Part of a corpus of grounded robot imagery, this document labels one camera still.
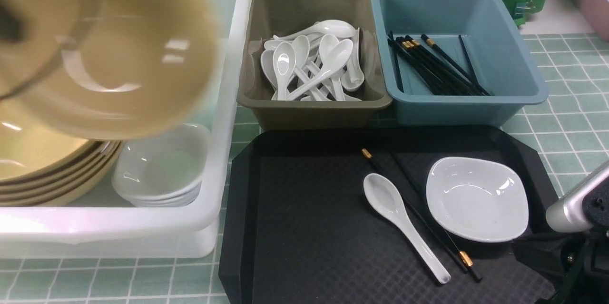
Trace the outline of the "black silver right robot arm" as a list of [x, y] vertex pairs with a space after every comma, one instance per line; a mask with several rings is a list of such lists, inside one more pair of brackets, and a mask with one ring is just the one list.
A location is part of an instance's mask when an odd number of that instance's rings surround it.
[[512, 241], [516, 260], [553, 285], [538, 304], [606, 304], [608, 239], [600, 233], [535, 233]]

